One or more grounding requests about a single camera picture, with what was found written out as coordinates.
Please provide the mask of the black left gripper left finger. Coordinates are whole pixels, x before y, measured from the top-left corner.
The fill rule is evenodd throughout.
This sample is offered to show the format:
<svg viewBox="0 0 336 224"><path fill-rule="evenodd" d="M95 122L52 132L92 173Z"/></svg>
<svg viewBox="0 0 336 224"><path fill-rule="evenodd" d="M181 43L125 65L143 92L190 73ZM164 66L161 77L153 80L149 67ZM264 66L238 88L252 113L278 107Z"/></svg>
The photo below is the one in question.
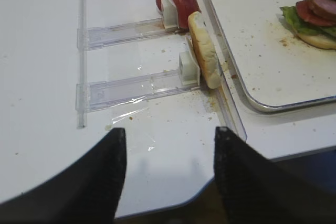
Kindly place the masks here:
<svg viewBox="0 0 336 224"><path fill-rule="evenodd" d="M1 204L1 223L114 223L127 168L124 128L113 128L76 162Z"/></svg>

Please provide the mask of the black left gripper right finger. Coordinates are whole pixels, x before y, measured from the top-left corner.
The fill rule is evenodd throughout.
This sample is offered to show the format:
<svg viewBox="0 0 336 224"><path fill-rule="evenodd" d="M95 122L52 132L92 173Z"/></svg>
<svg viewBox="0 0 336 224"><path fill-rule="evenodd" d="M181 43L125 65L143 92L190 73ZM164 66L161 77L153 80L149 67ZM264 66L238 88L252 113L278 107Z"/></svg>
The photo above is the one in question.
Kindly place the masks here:
<svg viewBox="0 0 336 224"><path fill-rule="evenodd" d="M335 223L335 151L273 162L227 127L214 142L229 223Z"/></svg>

